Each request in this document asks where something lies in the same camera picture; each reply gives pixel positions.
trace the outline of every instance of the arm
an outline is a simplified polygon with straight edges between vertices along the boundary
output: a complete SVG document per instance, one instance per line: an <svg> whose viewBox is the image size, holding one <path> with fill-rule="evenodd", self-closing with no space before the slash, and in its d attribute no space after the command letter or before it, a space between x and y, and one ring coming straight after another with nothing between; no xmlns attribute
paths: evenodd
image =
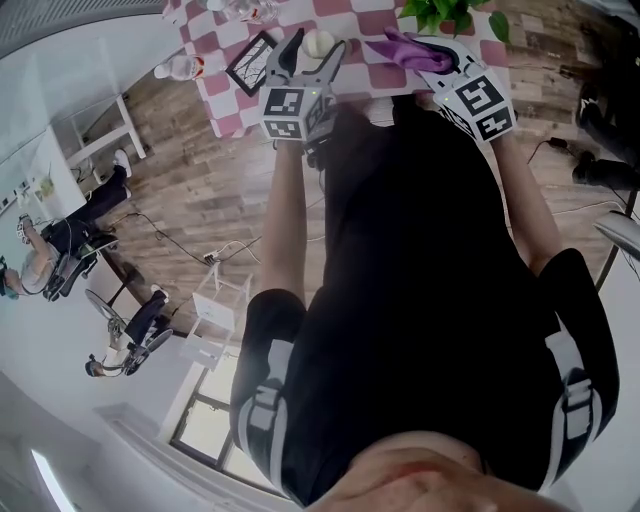
<svg viewBox="0 0 640 512"><path fill-rule="evenodd" d="M307 209L302 147L278 141L267 216L262 235L262 290L283 289L304 304Z"/></svg>
<svg viewBox="0 0 640 512"><path fill-rule="evenodd" d="M513 133L491 142L507 199L513 238L535 275L562 251L558 226Z"/></svg>
<svg viewBox="0 0 640 512"><path fill-rule="evenodd" d="M33 260L33 272L40 275L51 259L49 244L45 242L44 238L40 236L40 233L35 230L30 219L24 220L24 234L29 238L31 245L33 245L36 251L36 257Z"/></svg>

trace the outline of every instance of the white desk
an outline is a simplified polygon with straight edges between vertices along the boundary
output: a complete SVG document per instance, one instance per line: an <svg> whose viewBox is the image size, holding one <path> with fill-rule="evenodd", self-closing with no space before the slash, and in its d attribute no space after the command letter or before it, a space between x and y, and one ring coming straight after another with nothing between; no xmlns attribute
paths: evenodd
<svg viewBox="0 0 640 512"><path fill-rule="evenodd" d="M25 174L31 187L31 200L40 205L44 220L64 219L87 203L51 126L42 136L33 162ZM40 190L40 182L47 176L53 182L53 193L39 200L35 192Z"/></svg>
<svg viewBox="0 0 640 512"><path fill-rule="evenodd" d="M87 201L71 169L77 167L80 162L89 158L97 151L117 139L129 135L138 156L140 158L147 156L121 96L116 98L116 103L124 121L123 125L100 137L86 147L82 143L80 135L77 134L82 149L71 155L68 159L65 158L62 153L53 127L48 126L45 130L31 166L25 172L27 181L31 187L30 193L34 198L33 200L42 208L45 220L64 219L86 204ZM40 183L47 176L50 177L53 182L53 193L49 197L43 197L43 199L40 200L35 195L35 192L40 190ZM96 176L98 183L101 184L96 172L94 172L94 176Z"/></svg>

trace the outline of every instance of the table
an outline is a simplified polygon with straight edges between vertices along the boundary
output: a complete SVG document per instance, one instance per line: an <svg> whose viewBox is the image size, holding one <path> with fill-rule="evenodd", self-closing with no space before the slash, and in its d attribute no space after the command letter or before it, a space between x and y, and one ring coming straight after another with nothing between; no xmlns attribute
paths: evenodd
<svg viewBox="0 0 640 512"><path fill-rule="evenodd" d="M30 186L31 201L37 202L42 209L43 220L64 219L87 202L67 165L52 126L48 126L42 135L25 175ZM40 200L35 192L47 177L53 182L53 193Z"/></svg>
<svg viewBox="0 0 640 512"><path fill-rule="evenodd" d="M307 31L314 28L327 30L339 38L349 39L351 54L345 58L333 84L339 101L428 90L424 81L414 72L389 63L363 44L363 41L386 40L383 31L388 26L403 32L417 32L415 18L397 19L405 1L289 0L280 3L277 22L252 25L225 22L218 13L200 7L196 0L169 0L173 7L171 18L180 27L186 53L217 53L224 57L227 64L261 30L269 32L276 41L281 41L301 27ZM489 15L495 7L489 3L481 9L470 11L473 24L458 36L458 40L481 56L509 90L506 48L489 26ZM452 22L442 23L436 35L453 37ZM248 127L259 122L259 95L249 98L226 73L198 79L197 85L213 131L218 137L242 136Z"/></svg>
<svg viewBox="0 0 640 512"><path fill-rule="evenodd" d="M114 100L122 116L122 125L91 142L89 145L85 146L82 140L82 134L78 132L73 117L71 118L71 124L78 139L80 150L69 158L64 156L60 143L58 142L56 130L52 125L49 125L37 140L38 148L36 149L31 165L25 171L25 175L30 187L30 193L34 195L34 200L40 205L45 220L64 219L86 204L87 201L84 193L78 186L76 176L73 175L71 169L77 167L87 158L90 158L91 155L104 149L121 137L128 135L131 137L138 156L141 159L146 158L146 152L140 142L138 132L133 125L133 121L131 120L122 96L117 95ZM103 182L99 173L94 170L93 175L98 184L101 185ZM53 193L40 200L35 196L35 192L39 190L40 182L46 177L51 178L53 182Z"/></svg>

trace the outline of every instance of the white sneaker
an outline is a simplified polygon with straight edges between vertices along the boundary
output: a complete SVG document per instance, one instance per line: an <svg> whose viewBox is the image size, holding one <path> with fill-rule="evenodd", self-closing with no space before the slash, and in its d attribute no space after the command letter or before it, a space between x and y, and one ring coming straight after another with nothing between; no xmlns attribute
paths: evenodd
<svg viewBox="0 0 640 512"><path fill-rule="evenodd" d="M165 295L164 303L169 304L169 294L165 292L162 288L160 288L157 284L151 285L151 293L162 292Z"/></svg>
<svg viewBox="0 0 640 512"><path fill-rule="evenodd" d="M131 163L129 162L129 157L124 149L116 150L113 155L113 165L119 165L120 167L124 167L127 171L127 178L131 178Z"/></svg>

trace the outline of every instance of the black t-shirt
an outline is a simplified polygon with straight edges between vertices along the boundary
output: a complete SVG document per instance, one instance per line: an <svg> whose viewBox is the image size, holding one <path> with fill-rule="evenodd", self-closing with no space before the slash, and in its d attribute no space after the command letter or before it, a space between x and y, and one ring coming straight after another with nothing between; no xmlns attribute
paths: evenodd
<svg viewBox="0 0 640 512"><path fill-rule="evenodd" d="M564 251L536 278L509 236L486 161L473 142L456 139L451 153L442 130L441 151L421 170L415 139L391 132L387 156L334 226L308 310L283 290L249 306L232 429L240 445L239 407L268 379L272 341L292 343L281 478L301 505L368 446L420 430L459 439L498 477L538 489L563 391L545 345L559 330L556 313L601 395L601 429L615 411L613 342L584 259ZM457 196L444 198L456 183ZM260 442L248 439L257 459L254 450L268 450Z"/></svg>

